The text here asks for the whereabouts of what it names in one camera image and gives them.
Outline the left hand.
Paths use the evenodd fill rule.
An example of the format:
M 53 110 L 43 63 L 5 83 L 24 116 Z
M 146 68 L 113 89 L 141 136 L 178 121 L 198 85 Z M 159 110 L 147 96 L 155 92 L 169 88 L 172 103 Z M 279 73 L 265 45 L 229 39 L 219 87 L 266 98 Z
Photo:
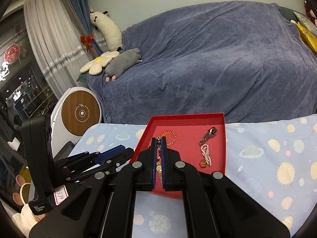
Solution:
M 35 214 L 33 213 L 33 216 L 34 216 L 36 222 L 42 221 L 42 219 L 44 219 L 47 215 L 48 215 L 48 213 L 44 213 L 44 214 L 40 214 L 40 215 L 35 215 Z

